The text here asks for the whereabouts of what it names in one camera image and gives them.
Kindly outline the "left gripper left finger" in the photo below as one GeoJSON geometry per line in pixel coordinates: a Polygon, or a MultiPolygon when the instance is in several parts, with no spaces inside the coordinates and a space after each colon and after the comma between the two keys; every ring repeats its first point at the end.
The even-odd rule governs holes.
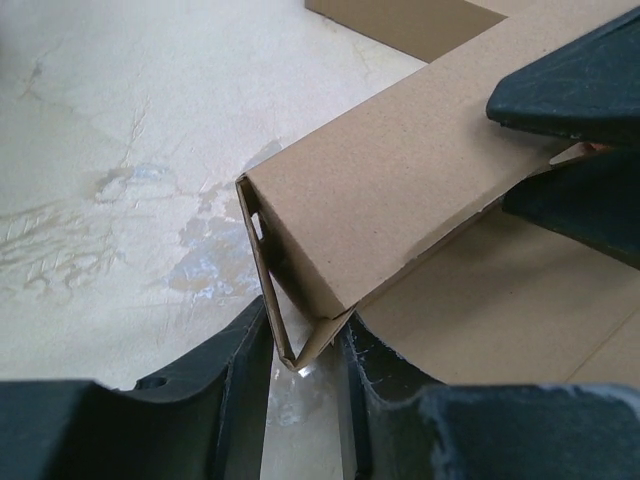
{"type": "Polygon", "coordinates": [[[93,380],[1,385],[5,479],[256,479],[273,339],[262,298],[128,391],[93,380]]]}

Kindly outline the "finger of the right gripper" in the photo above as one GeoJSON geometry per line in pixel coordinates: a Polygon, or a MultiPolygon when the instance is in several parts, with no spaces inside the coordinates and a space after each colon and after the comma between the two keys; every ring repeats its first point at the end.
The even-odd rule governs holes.
{"type": "Polygon", "coordinates": [[[639,146],[639,9],[507,75],[486,105],[513,130],[639,146]]]}
{"type": "Polygon", "coordinates": [[[502,210],[639,267],[639,152],[601,150],[530,176],[502,210]]]}

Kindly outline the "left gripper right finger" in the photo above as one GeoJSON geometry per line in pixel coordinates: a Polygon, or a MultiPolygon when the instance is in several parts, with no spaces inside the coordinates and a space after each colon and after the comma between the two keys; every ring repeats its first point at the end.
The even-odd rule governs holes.
{"type": "Polygon", "coordinates": [[[347,479],[635,479],[639,393],[615,384],[454,386],[353,315],[336,339],[347,479]]]}

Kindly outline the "brown cardboard box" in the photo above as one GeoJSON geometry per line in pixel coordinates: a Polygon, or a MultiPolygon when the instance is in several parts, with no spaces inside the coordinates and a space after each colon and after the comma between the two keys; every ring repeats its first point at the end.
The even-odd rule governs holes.
{"type": "Polygon", "coordinates": [[[631,9],[537,2],[237,180],[288,368],[359,313],[450,384],[638,384],[638,271],[495,207],[563,147],[485,115],[503,77],[631,9]]]}

